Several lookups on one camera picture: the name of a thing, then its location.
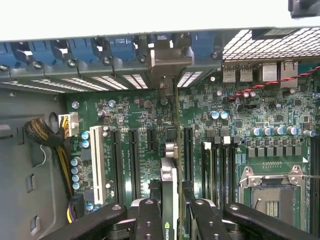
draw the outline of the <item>ventilation grille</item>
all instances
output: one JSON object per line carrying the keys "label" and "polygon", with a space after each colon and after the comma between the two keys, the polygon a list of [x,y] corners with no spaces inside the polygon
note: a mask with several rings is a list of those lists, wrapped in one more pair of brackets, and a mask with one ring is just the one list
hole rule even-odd
{"label": "ventilation grille", "polygon": [[282,39],[252,40],[241,30],[225,47],[223,59],[260,60],[320,56],[320,27],[302,28]]}

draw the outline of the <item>white pci slot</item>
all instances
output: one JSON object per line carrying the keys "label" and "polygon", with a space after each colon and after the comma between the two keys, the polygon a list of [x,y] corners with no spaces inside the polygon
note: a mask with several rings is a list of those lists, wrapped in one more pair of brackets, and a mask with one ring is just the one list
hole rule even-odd
{"label": "white pci slot", "polygon": [[103,205],[106,198],[106,174],[102,126],[90,127],[94,204]]}

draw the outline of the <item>white power connector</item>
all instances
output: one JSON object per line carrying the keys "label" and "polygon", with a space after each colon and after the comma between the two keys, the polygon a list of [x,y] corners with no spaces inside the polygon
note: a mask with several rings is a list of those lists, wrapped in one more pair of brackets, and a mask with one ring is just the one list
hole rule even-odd
{"label": "white power connector", "polygon": [[68,137],[72,136],[78,136],[79,135],[79,119],[77,113],[71,113],[71,114],[61,114],[58,116],[59,119],[59,125],[61,121],[64,119],[64,117],[68,118],[68,124],[69,124],[69,135]]}

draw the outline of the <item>logo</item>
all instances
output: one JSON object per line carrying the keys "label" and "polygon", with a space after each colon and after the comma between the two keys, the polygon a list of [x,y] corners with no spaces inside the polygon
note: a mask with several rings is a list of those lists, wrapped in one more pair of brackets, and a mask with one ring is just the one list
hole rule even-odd
{"label": "logo", "polygon": [[164,225],[164,228],[165,228],[165,240],[169,240],[170,224],[168,222],[166,222],[165,225]]}

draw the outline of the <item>motherboard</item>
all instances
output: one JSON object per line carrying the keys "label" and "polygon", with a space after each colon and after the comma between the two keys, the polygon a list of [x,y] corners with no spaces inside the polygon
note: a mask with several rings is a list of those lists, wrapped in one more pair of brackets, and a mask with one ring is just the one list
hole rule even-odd
{"label": "motherboard", "polygon": [[240,202],[308,232],[311,179],[303,176],[315,161],[320,76],[296,81],[252,89],[217,74],[179,89],[177,99],[157,90],[69,94],[80,130],[71,138],[73,188],[84,193],[87,213],[111,202],[129,207],[149,197],[166,143],[178,140],[181,177],[196,198],[219,208]]}

